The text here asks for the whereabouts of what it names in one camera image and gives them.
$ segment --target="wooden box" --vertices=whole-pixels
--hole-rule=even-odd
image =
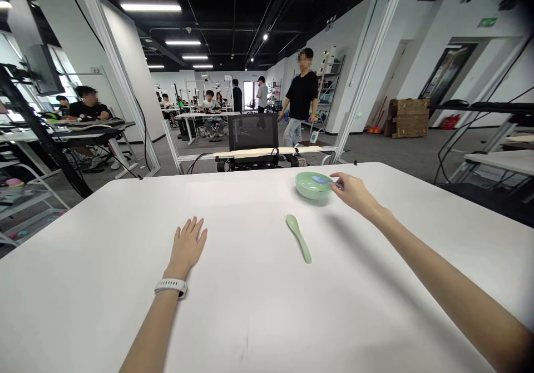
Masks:
[[[391,138],[424,137],[428,134],[428,106],[426,100],[391,100],[384,135]]]

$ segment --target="keyboard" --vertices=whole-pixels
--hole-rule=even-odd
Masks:
[[[66,127],[72,131],[84,131],[84,130],[101,130],[103,128],[113,128],[115,126],[123,125],[125,122],[123,119],[112,118],[109,120],[94,120],[89,122],[75,122],[68,124]]]

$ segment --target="left hand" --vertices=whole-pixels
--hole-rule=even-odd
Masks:
[[[191,269],[200,258],[207,238],[207,228],[203,230],[199,239],[199,232],[204,219],[198,222],[196,216],[189,219],[184,228],[177,228],[174,234],[174,244],[172,246],[171,260],[165,270],[163,278],[185,279],[189,269]]]

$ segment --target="black ceiling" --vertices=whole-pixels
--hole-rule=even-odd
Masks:
[[[140,30],[149,64],[163,64],[166,71],[188,69],[193,63],[183,61],[181,55],[201,53],[209,56],[207,62],[213,64],[213,70],[231,71],[245,67],[268,69],[323,30],[327,19],[333,16],[339,18],[362,0],[109,1],[119,8],[125,2],[172,2],[181,6],[179,13],[127,12]],[[8,29],[6,17],[5,12],[0,13],[0,29]],[[42,21],[41,26],[49,42],[57,44],[46,21]],[[268,32],[269,38],[263,42],[265,32]],[[145,42],[145,36],[153,42]],[[197,39],[202,45],[166,46],[165,41],[170,39]]]

